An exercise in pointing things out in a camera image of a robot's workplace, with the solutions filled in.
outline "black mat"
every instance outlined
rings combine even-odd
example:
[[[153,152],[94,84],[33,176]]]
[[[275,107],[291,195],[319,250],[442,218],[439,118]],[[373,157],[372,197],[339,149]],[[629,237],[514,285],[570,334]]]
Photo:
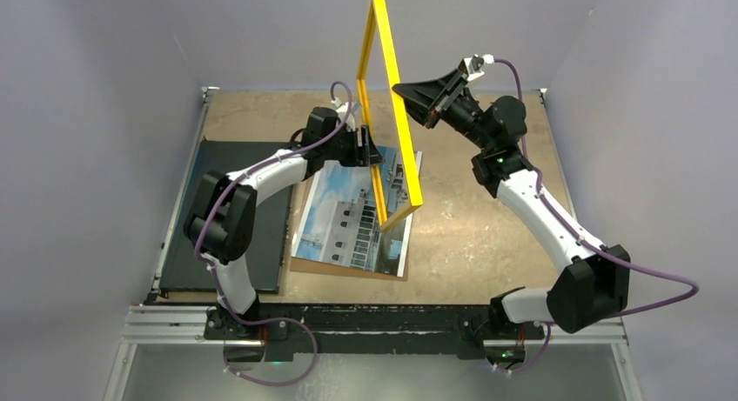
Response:
[[[208,170],[241,170],[274,154],[284,143],[209,142],[198,148],[194,167],[184,190],[181,211],[190,209],[199,180]],[[292,187],[272,195],[257,207],[252,244],[246,262],[253,287],[259,292],[279,291],[279,272],[285,250],[287,219],[290,215]],[[215,291],[210,274],[192,254],[192,243],[182,232],[185,214],[180,213],[164,261],[162,291]]]

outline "cable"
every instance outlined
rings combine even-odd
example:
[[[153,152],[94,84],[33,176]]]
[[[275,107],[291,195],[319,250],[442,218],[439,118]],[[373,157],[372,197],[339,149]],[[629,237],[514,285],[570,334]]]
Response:
[[[677,283],[680,283],[680,284],[689,285],[691,287],[689,291],[684,292],[684,293],[682,293],[682,294],[680,294],[680,295],[678,295],[676,297],[667,298],[667,299],[664,299],[664,300],[659,301],[659,302],[656,302],[656,303],[646,304],[646,305],[643,305],[642,307],[637,307],[637,308],[633,308],[633,309],[630,309],[630,310],[621,311],[621,312],[619,312],[617,314],[614,314],[613,316],[610,316],[610,317],[623,317],[623,316],[628,316],[628,315],[631,315],[631,314],[636,314],[636,313],[639,313],[639,312],[650,311],[650,310],[654,310],[656,308],[665,307],[667,305],[671,305],[671,304],[674,304],[674,303],[678,303],[680,301],[684,301],[685,299],[690,298],[690,297],[693,297],[695,294],[697,294],[697,292],[699,292],[700,286],[694,280],[692,280],[692,279],[689,279],[687,277],[680,277],[680,276],[677,276],[677,275],[673,275],[671,273],[657,271],[655,269],[650,269],[650,268],[647,268],[647,267],[644,267],[644,266],[639,266],[637,264],[631,264],[629,262],[626,262],[623,259],[620,259],[619,257],[616,257],[616,256],[613,256],[613,255],[611,255],[609,253],[606,253],[605,251],[603,251],[599,247],[590,244],[587,240],[584,239],[584,237],[580,237],[579,232],[571,224],[569,224],[567,222],[567,220],[564,219],[564,217],[562,217],[561,214],[551,205],[551,203],[548,201],[548,198],[546,197],[546,194],[541,193],[541,191],[543,189],[543,174],[540,172],[540,170],[538,168],[535,168],[534,167],[533,170],[538,175],[538,178],[535,181],[535,189],[536,189],[536,193],[538,194],[538,196],[540,198],[540,201],[543,203],[544,206],[546,206],[546,208],[551,213],[551,215],[554,216],[556,218],[556,220],[565,229],[567,229],[567,231],[574,238],[576,238],[577,241],[578,241],[578,243],[580,243],[582,246],[584,246],[585,248],[593,251],[598,256],[604,257],[605,259],[609,260],[610,262],[612,262],[614,264],[617,264],[618,266],[621,266],[621,267],[624,267],[626,269],[630,269],[632,271],[636,271],[636,272],[639,272],[639,273],[642,273],[642,274],[645,274],[645,275],[649,275],[650,277],[658,277],[658,278],[661,278],[661,279],[666,279],[667,281],[672,281],[672,282],[677,282]]]
[[[350,110],[352,108],[352,93],[351,93],[351,89],[349,88],[349,86],[346,83],[341,82],[341,81],[334,82],[331,85],[331,98],[335,98],[335,95],[334,95],[333,91],[335,90],[335,87],[337,85],[341,85],[341,86],[344,87],[344,89],[346,89],[346,95],[348,96],[348,100],[347,100],[347,102],[348,102],[348,108],[347,109]],[[220,208],[220,206],[223,204],[223,201],[225,201],[225,198],[231,193],[231,191],[236,187],[236,185],[240,184],[241,181],[243,181],[244,179],[247,179],[248,177],[250,177],[251,174],[253,174],[253,172],[255,172],[256,170],[263,169],[263,168],[265,168],[266,166],[268,166],[270,164],[275,164],[275,163],[277,163],[277,162],[279,162],[281,160],[284,160],[286,158],[289,158],[289,157],[301,156],[304,153],[306,153],[307,151],[313,150],[313,149],[315,149],[315,148],[317,148],[317,147],[325,144],[325,142],[327,142],[328,140],[330,140],[333,136],[335,136],[341,130],[344,129],[344,127],[346,126],[346,121],[348,121],[348,116],[349,116],[349,113],[347,112],[344,115],[344,118],[340,122],[340,124],[338,124],[336,126],[336,128],[333,129],[333,131],[331,131],[330,133],[328,133],[327,136],[321,138],[319,141],[317,141],[317,142],[315,142],[313,144],[310,144],[310,145],[308,145],[306,147],[303,147],[301,149],[298,149],[298,150],[295,150],[295,151],[291,151],[289,153],[286,153],[286,154],[282,155],[281,157],[270,157],[270,158],[267,158],[267,159],[265,159],[265,160],[263,160],[263,161],[261,161],[261,162],[259,162],[257,164],[254,164],[253,166],[251,166],[250,168],[248,168],[247,170],[245,170],[244,173],[242,173],[241,175],[239,175],[238,177],[236,177],[235,179],[233,179],[228,184],[228,186],[225,187],[225,189],[223,190],[223,192],[220,194],[220,196],[218,197],[218,199],[215,201],[215,204],[212,206],[212,210],[210,211],[210,214],[208,214],[208,217],[205,220],[205,224],[203,225],[203,229],[202,229],[202,231],[200,231],[200,235],[198,236],[198,240],[195,243],[195,251],[194,251],[195,252],[195,258],[197,260],[199,260],[201,262],[204,262],[204,263],[206,263],[208,265],[208,271],[210,271],[210,273],[212,275],[213,282],[215,283],[215,289],[218,292],[218,296],[220,297],[220,303],[229,312],[229,314],[231,314],[231,317],[233,317],[233,319],[236,320],[236,322],[238,322],[240,324],[243,324],[243,325],[247,325],[247,326],[263,325],[263,324],[269,324],[269,323],[277,323],[277,322],[280,322],[280,321],[284,321],[286,323],[296,324],[298,327],[300,327],[301,329],[303,329],[307,333],[307,335],[308,335],[308,337],[310,337],[310,341],[312,343],[312,359],[310,361],[310,364],[305,369],[305,371],[302,372],[296,378],[288,379],[286,381],[281,381],[281,382],[280,381],[267,381],[267,380],[264,380],[264,379],[259,379],[259,378],[255,378],[255,377],[251,377],[251,376],[245,375],[245,374],[241,373],[240,371],[236,371],[236,369],[233,368],[228,363],[227,357],[224,357],[225,369],[227,371],[229,371],[230,373],[232,373],[233,375],[239,377],[239,378],[243,378],[243,379],[246,379],[246,380],[251,381],[253,383],[262,384],[262,385],[266,385],[266,386],[287,386],[287,385],[295,384],[295,383],[299,382],[300,380],[302,380],[303,378],[305,378],[312,371],[312,368],[315,367],[315,363],[318,360],[318,342],[315,340],[315,336],[312,334],[312,331],[310,331],[310,329],[306,325],[302,324],[301,322],[299,322],[298,320],[296,320],[294,318],[289,318],[289,317],[275,317],[275,318],[268,318],[266,320],[247,321],[247,320],[244,320],[243,318],[239,317],[238,314],[236,313],[236,311],[233,310],[233,307],[231,306],[231,303],[228,301],[228,297],[223,293],[223,288],[222,288],[222,286],[220,284],[220,281],[218,280],[218,274],[217,274],[216,269],[215,269],[215,263],[213,263],[212,261],[210,261],[210,260],[208,260],[208,259],[206,259],[206,258],[204,258],[202,256],[202,247],[203,247],[203,242],[205,241],[205,233],[208,231],[208,229],[210,229],[210,225],[212,224],[212,220],[215,218],[215,215],[218,212],[218,208]]]
[[[518,99],[523,102],[523,89],[520,86],[520,76],[518,75],[518,70],[515,69],[515,66],[509,60],[496,57],[494,59],[494,62],[504,64],[513,72],[513,76],[515,77],[515,86],[518,88]],[[523,153],[523,156],[528,157],[528,146],[526,144],[525,136],[520,138],[520,151]]]
[[[520,345],[526,348],[526,328],[520,327]]]
[[[477,331],[479,331],[483,325],[489,323],[489,319],[485,321],[484,323],[480,324],[474,331],[472,332],[472,338],[475,338],[477,336]]]
[[[543,339],[543,345],[540,347],[540,349],[538,349],[538,353],[536,353],[535,356],[531,358],[531,360],[525,362],[520,368],[517,369],[500,368],[498,364],[493,364],[493,371],[500,371],[506,373],[507,375],[512,375],[514,373],[524,372],[532,368],[533,365],[537,364],[540,359],[543,358],[543,353],[546,352],[546,349],[548,349],[548,344],[551,342],[551,325],[549,323],[543,324],[546,326],[546,338]]]
[[[292,135],[290,136],[290,144],[293,144],[293,143],[295,143],[295,141],[296,141],[296,140],[298,139],[298,136],[299,136],[299,135],[300,135],[300,133],[302,133],[303,131],[305,131],[305,127],[301,128],[301,129],[297,129],[297,130],[295,130],[295,132],[294,132],[294,133],[292,133]]]

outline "blue sky in photo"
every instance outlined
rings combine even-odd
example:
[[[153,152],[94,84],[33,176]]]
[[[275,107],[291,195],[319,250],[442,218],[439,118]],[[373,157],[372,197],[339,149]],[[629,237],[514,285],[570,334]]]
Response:
[[[402,252],[402,242],[399,240],[391,240],[390,242],[390,251],[387,254],[387,257],[390,259],[397,259],[399,258],[399,254]]]
[[[385,146],[377,146],[377,149],[384,157],[381,172],[382,186],[386,189],[389,186],[389,166],[397,151]],[[326,162],[320,171],[302,234],[324,236],[333,217],[333,205],[337,201],[356,199],[362,189],[368,190],[370,197],[373,197],[369,168],[345,168],[335,161]],[[295,255],[303,259],[318,260],[320,249],[300,241]]]

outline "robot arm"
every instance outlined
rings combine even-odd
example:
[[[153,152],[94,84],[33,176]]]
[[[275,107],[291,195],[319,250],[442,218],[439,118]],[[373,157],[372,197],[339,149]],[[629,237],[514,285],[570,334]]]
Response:
[[[467,57],[439,79],[396,84],[392,90],[405,100],[408,114],[418,123],[431,129],[443,120],[480,148],[472,159],[477,182],[515,213],[556,267],[559,278],[550,290],[518,289],[493,298],[497,325],[555,322],[574,333],[617,314],[627,304],[629,270],[581,242],[626,261],[629,255],[619,245],[606,247],[548,194],[540,173],[518,148],[527,132],[525,105],[517,98],[501,97],[482,110],[474,100],[468,83],[484,75],[485,63],[493,62],[491,55]]]
[[[252,240],[256,207],[277,191],[311,177],[327,160],[336,160],[349,167],[368,167],[382,162],[368,127],[355,127],[353,114],[359,107],[349,111],[339,100],[334,100],[334,104],[337,110],[323,107],[312,110],[306,127],[300,130],[302,139],[299,144],[292,142],[262,163],[243,170],[227,174],[210,171],[198,187],[184,224],[184,233],[194,244],[218,197],[231,182],[242,179],[217,209],[217,215],[205,233],[202,256],[212,262],[211,269],[217,275],[219,304],[225,307],[223,297],[227,297],[228,305],[244,319],[258,315],[258,310],[249,312],[252,306],[258,308],[258,297],[245,260],[246,249]],[[325,137],[343,118],[346,119],[345,128],[328,142],[305,154],[294,155],[296,149],[315,144]]]

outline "building in photo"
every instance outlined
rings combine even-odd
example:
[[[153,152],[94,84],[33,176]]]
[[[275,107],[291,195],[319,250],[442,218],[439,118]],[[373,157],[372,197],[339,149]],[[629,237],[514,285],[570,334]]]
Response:
[[[331,224],[320,245],[319,260],[374,271],[378,242],[377,205],[367,190],[361,190],[356,199],[336,203]]]

